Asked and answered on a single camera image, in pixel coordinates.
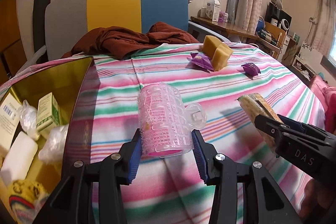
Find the person's right hand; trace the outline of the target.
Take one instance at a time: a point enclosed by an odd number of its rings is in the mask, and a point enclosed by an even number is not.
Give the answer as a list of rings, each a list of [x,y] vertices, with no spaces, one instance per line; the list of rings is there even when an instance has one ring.
[[[319,208],[328,210],[335,200],[335,190],[323,186],[315,179],[311,179],[305,186],[304,198],[299,210],[299,217],[303,222],[311,221],[313,213]]]

